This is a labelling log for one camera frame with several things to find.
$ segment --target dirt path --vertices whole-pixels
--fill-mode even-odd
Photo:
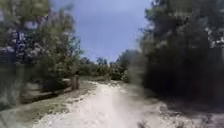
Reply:
[[[163,115],[164,104],[144,100],[133,89],[113,86],[115,83],[94,84],[97,88],[90,94],[67,100],[69,113],[47,115],[33,128],[141,128],[143,124],[150,128],[196,127],[197,120]]]

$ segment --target sky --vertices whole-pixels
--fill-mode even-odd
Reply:
[[[147,25],[144,11],[150,0],[57,0],[74,4],[72,15],[84,56],[115,61],[126,49],[138,47],[140,29]]]

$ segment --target bush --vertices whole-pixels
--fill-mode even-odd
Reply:
[[[121,80],[125,83],[130,83],[130,76],[128,70],[124,72],[123,76],[121,77]]]

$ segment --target green foliage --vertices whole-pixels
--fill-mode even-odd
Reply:
[[[110,63],[109,73],[112,80],[121,80],[122,73],[120,72],[120,67],[116,62]]]
[[[0,69],[10,69],[11,84],[20,67],[21,85],[36,79],[61,84],[75,74],[82,50],[67,10],[54,9],[50,0],[1,0],[0,11]]]
[[[123,74],[123,76],[121,77],[121,80],[123,81],[123,82],[125,82],[125,83],[130,83],[131,81],[130,81],[130,73],[129,73],[129,71],[128,70],[126,70],[125,72],[124,72],[124,74]]]
[[[140,41],[148,61],[144,86],[162,95],[215,98],[223,82],[223,9],[220,0],[153,1]]]
[[[97,68],[98,75],[105,76],[109,72],[107,60],[100,57],[100,58],[97,58],[96,62],[98,64],[97,65],[98,66],[98,68]]]

